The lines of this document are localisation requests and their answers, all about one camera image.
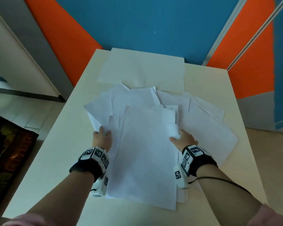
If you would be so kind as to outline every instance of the orange panel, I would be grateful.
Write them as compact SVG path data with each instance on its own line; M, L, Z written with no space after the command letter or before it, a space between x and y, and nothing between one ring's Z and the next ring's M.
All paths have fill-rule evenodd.
M55 0L25 0L73 86L98 44Z
M207 66L226 69L274 9L274 0L247 0Z
M228 75L237 99L274 91L272 23L245 51Z

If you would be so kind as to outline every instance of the pile of paper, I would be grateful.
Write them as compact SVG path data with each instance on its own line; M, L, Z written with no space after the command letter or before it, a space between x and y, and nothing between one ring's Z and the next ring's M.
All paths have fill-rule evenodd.
M179 129L191 133L199 146L221 165L237 143L223 123L224 111L187 92L181 96L155 87L128 89L119 83L84 106L95 130L112 131L113 146L107 196L166 209L187 200L173 172L182 158L168 140Z

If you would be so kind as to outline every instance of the cable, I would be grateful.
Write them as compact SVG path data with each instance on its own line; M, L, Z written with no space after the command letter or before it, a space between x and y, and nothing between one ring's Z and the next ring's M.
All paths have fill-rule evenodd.
M223 178L216 178L216 177L199 177L199 178L196 178L194 181L192 182L188 182L188 184L192 184L193 182L195 182L196 180L200 180L200 179L203 179L203 178L210 178L210 179L216 179L216 180L220 180L220 181L224 181L224 182L228 182L228 183L231 183L239 188L241 188L242 190L245 190L246 192L248 192L250 195L252 195L247 189L243 188L242 186L239 186L238 184L236 184L235 182L232 182L232 181L229 181L229 180L226 180L226 179L223 179Z

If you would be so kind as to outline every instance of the tabletop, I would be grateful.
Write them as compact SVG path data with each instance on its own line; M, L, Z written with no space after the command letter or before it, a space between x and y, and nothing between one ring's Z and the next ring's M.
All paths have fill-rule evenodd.
M53 125L41 149L11 199L3 217L26 213L69 173L83 150L92 144L94 131L83 105L112 85L97 83L110 51L97 49ZM267 203L259 171L224 69L185 64L185 91L225 110L224 122L238 136L238 144L221 167L234 182ZM89 196L78 225L219 225L205 196L189 189L189 201L177 203L176 211L123 199Z

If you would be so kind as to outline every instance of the sleeve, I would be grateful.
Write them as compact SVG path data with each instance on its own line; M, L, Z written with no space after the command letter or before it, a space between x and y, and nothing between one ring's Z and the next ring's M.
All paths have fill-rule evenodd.
M247 226L283 226L283 216L267 205L261 205L256 215L250 219Z
M5 222L2 226L55 226L55 224L41 215L26 213Z

